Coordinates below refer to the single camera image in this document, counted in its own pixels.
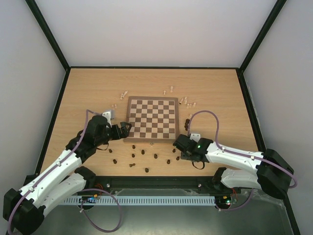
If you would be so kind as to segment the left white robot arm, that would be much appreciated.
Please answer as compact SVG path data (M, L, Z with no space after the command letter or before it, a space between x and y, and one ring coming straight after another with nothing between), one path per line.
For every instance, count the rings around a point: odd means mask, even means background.
M8 222L8 234L13 234L13 229L23 235L34 233L68 197L92 191L95 174L83 163L99 146L128 137L131 128L127 122L112 125L110 111L87 117L84 129L69 141L55 162L21 189L10 189L5 194L3 218Z

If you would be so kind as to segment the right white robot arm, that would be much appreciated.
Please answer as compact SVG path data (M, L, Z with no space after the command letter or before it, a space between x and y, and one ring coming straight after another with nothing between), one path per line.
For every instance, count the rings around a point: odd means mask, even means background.
M261 189L276 199L285 199L290 188L292 167L272 149L251 152L230 148L217 142L191 134L179 135L173 146L181 157L191 162L227 165L213 186L223 192L227 188Z

